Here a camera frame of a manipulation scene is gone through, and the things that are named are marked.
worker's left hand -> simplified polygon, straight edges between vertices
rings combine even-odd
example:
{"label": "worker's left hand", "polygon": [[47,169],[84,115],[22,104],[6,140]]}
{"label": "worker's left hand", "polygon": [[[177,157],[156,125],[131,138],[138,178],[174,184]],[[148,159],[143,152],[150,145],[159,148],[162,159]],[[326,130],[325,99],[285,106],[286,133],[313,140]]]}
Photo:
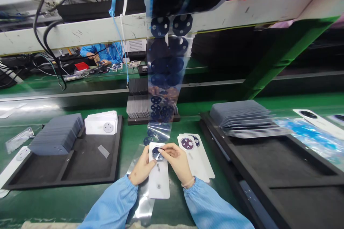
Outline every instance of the worker's left hand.
{"label": "worker's left hand", "polygon": [[102,60],[101,65],[111,65],[111,62],[108,60]]}
{"label": "worker's left hand", "polygon": [[132,182],[133,185],[137,186],[142,183],[145,179],[147,179],[149,173],[157,163],[154,159],[149,162],[149,146],[146,146],[140,156],[139,160],[137,161],[134,170],[128,176],[129,180]]}

table surface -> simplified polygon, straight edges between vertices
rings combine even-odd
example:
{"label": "table surface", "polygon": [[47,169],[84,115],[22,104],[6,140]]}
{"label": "table surface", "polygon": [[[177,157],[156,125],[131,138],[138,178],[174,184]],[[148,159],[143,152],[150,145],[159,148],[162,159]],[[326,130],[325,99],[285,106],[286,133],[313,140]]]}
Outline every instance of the table surface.
{"label": "table surface", "polygon": [[[293,108],[311,109],[319,115],[330,115],[344,112],[344,93],[317,94],[306,96],[289,96],[255,99],[266,108],[279,116],[297,115]],[[17,106],[23,101],[1,102],[0,114]],[[26,105],[6,119],[0,120],[0,171],[12,160],[17,151],[7,154],[5,142],[28,126],[38,132],[42,124],[47,123],[55,116],[81,113],[85,118],[89,114],[109,111],[109,108],[78,109],[77,107],[61,107],[58,98],[36,99],[24,101]],[[229,184],[216,162],[215,156],[210,150],[205,137],[198,125],[200,112],[209,111],[216,102],[195,102],[178,104],[179,113],[182,116],[180,122],[173,123],[171,140],[176,142],[180,133],[197,133],[201,136],[209,161],[215,173],[215,179],[210,185],[219,195],[238,208],[238,203],[233,196]],[[125,107],[114,107],[118,114],[126,117]],[[118,178],[124,176],[129,168],[133,156],[140,142],[147,133],[146,125],[128,126],[126,119],[123,126]],[[192,217],[186,206],[182,188],[177,176],[169,167],[171,179],[171,198],[168,200],[156,200],[153,209],[152,224],[185,224],[194,225]],[[109,184],[59,187],[51,189],[38,189],[26,191],[11,191],[6,197],[0,199],[0,228],[20,228],[26,220],[31,222],[75,222],[80,223],[102,195]]]}
{"label": "table surface", "polygon": [[[44,73],[39,75],[34,74],[26,78],[21,84],[1,89],[0,97],[27,97],[48,94],[126,89],[126,70],[127,66],[124,65],[123,69],[118,70],[117,72],[90,74],[83,79],[67,82],[67,89],[65,91],[61,91],[61,87],[57,83],[55,76],[49,76]],[[206,71],[207,67],[191,58],[187,64],[185,74],[203,73]],[[140,77],[137,69],[128,68],[128,74],[130,79]]]}

work station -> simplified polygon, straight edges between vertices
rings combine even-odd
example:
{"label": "work station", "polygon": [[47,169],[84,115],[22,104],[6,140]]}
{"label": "work station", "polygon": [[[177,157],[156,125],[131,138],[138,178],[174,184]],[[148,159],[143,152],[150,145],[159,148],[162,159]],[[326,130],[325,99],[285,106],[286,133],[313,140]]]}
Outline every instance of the work station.
{"label": "work station", "polygon": [[0,8],[0,228],[342,228],[343,0]]}

green metal frame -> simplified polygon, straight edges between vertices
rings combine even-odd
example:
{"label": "green metal frame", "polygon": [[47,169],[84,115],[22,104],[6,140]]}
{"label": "green metal frame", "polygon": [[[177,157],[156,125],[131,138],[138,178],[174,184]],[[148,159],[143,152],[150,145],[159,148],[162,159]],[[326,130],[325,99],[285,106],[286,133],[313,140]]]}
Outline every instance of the green metal frame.
{"label": "green metal frame", "polygon": [[253,99],[338,18],[339,16],[294,22],[275,41],[244,83],[234,90],[230,101]]}

metal shelf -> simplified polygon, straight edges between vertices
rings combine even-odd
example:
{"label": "metal shelf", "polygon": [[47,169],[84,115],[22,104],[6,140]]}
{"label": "metal shelf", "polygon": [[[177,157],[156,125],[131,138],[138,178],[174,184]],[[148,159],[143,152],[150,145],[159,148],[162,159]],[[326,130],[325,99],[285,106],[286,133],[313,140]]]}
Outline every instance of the metal shelf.
{"label": "metal shelf", "polygon": [[[197,33],[296,18],[333,17],[343,12],[343,0],[234,0],[215,10],[193,14],[192,31]],[[115,20],[120,30],[123,24],[123,40],[146,38],[148,35],[145,13],[116,17]],[[38,28],[38,35],[43,36],[45,29]],[[119,40],[112,18],[61,24],[48,36],[52,49]],[[0,46],[0,55],[42,51],[33,29],[0,33]]]}

